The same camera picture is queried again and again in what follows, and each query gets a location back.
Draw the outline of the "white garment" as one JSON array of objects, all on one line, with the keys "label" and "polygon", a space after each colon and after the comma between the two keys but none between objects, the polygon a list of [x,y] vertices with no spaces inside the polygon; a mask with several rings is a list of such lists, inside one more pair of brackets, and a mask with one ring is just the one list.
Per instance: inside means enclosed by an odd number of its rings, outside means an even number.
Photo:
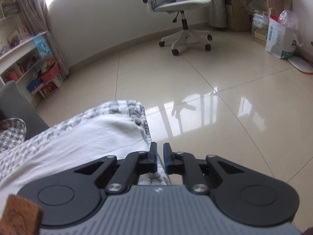
[{"label": "white garment", "polygon": [[124,159],[148,151],[145,129],[126,115],[101,115],[80,123],[70,119],[1,153],[1,206],[27,183],[107,155]]}]

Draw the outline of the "white round floor scale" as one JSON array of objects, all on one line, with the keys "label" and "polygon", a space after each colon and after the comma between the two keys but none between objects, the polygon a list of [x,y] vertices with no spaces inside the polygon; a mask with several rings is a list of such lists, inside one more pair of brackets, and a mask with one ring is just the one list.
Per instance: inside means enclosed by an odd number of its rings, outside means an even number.
[{"label": "white round floor scale", "polygon": [[288,61],[300,72],[303,72],[305,74],[313,74],[312,65],[302,58],[292,56],[288,58]]}]

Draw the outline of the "brown sleeve cuff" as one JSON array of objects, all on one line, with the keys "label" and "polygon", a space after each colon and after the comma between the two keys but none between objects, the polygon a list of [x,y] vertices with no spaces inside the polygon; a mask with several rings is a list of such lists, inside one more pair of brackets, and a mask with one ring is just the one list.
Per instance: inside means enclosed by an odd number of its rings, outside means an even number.
[{"label": "brown sleeve cuff", "polygon": [[43,210],[23,197],[9,195],[1,216],[1,234],[39,234]]}]

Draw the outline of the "grey office chair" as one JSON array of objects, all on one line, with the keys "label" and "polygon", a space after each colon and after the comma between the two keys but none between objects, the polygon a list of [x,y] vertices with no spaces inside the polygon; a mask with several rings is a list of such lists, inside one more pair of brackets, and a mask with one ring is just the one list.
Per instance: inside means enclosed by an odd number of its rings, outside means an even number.
[{"label": "grey office chair", "polygon": [[171,35],[162,37],[159,46],[164,47],[169,40],[173,40],[171,52],[173,56],[179,55],[178,47],[187,43],[187,40],[194,40],[196,43],[202,43],[207,52],[211,51],[212,35],[208,30],[191,30],[188,27],[185,17],[186,11],[204,9],[212,4],[211,0],[142,0],[147,5],[150,13],[176,13],[181,16],[182,29]]}]

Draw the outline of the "grey checked quilt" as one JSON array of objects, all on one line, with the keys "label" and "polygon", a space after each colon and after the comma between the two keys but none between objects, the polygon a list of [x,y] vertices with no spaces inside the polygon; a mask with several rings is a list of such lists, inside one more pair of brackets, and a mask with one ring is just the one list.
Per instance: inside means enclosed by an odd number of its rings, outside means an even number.
[{"label": "grey checked quilt", "polygon": [[[135,100],[119,100],[106,102],[102,105],[99,105],[98,107],[94,107],[83,113],[80,113],[70,119],[73,119],[77,123],[80,123],[87,119],[91,119],[93,117],[101,115],[126,115],[132,118],[137,125],[145,129],[145,132],[152,143],[148,123],[145,116],[145,109],[141,103]],[[25,139],[26,130],[27,129],[25,122],[19,118],[9,118],[1,121],[1,153],[6,150],[10,150],[16,146],[19,146],[25,141],[28,141]]]}]

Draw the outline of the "grey curtain left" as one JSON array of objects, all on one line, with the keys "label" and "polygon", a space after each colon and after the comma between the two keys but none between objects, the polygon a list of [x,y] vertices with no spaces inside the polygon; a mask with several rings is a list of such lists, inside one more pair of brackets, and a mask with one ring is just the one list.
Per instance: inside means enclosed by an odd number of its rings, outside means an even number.
[{"label": "grey curtain left", "polygon": [[45,39],[56,62],[60,66],[61,74],[69,76],[69,68],[50,32],[50,17],[45,0],[16,0],[20,9],[21,20],[33,36],[45,32]]}]

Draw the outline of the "pink storage basket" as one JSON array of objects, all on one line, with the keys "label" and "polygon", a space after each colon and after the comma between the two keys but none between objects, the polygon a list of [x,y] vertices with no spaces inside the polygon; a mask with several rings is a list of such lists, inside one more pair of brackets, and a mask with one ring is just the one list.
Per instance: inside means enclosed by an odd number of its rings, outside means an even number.
[{"label": "pink storage basket", "polygon": [[51,67],[51,69],[48,72],[46,72],[45,74],[42,74],[42,76],[40,78],[43,81],[43,83],[48,83],[49,81],[54,79],[58,75],[59,72],[60,72],[59,65],[58,65],[58,63],[55,63]]}]

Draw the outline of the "grey curtain right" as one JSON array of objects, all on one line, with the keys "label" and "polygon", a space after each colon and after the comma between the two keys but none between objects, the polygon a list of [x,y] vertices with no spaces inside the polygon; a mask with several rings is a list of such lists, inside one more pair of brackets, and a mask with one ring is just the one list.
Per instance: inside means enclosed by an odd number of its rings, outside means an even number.
[{"label": "grey curtain right", "polygon": [[211,27],[224,29],[227,27],[227,16],[224,0],[211,0],[210,25]]}]

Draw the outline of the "white paper shopping bag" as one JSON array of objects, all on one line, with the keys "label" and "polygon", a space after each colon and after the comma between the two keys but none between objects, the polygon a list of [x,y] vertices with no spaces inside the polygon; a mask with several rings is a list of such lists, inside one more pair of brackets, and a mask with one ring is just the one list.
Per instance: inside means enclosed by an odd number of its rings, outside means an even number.
[{"label": "white paper shopping bag", "polygon": [[265,50],[279,59],[288,59],[294,55],[297,47],[303,45],[299,17],[295,12],[284,10],[277,16],[276,9],[271,7]]}]

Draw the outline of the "grey curtain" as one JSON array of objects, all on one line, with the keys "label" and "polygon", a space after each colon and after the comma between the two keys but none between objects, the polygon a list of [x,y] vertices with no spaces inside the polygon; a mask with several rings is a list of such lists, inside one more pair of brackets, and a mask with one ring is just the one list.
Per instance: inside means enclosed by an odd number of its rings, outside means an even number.
[{"label": "grey curtain", "polygon": [[224,29],[227,27],[227,16],[224,0],[211,0],[210,25],[211,27]]},{"label": "grey curtain", "polygon": [[56,62],[60,66],[61,74],[69,76],[69,68],[50,32],[50,17],[45,0],[16,0],[20,9],[21,20],[33,36],[45,32],[45,39]]}]

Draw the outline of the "wooden desk shelf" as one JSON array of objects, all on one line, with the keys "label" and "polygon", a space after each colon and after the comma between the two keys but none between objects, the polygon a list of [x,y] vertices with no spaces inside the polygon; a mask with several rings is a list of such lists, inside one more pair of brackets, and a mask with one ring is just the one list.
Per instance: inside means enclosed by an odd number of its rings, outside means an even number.
[{"label": "wooden desk shelf", "polygon": [[292,0],[224,0],[227,27],[232,31],[250,31],[252,39],[258,44],[266,45],[268,27],[257,28],[253,25],[253,16],[275,12],[277,16],[284,10],[292,9]]}]

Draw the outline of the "white desk shelf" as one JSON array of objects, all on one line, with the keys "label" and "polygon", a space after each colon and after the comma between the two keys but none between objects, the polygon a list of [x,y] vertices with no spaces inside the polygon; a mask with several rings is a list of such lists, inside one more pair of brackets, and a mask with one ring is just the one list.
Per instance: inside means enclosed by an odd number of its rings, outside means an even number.
[{"label": "white desk shelf", "polygon": [[[16,0],[1,0],[1,85],[14,81],[32,104],[43,98],[39,90],[42,67],[57,63],[45,36],[45,32],[30,34],[21,20]],[[55,84],[45,91],[57,89],[63,79],[60,70]]]}]

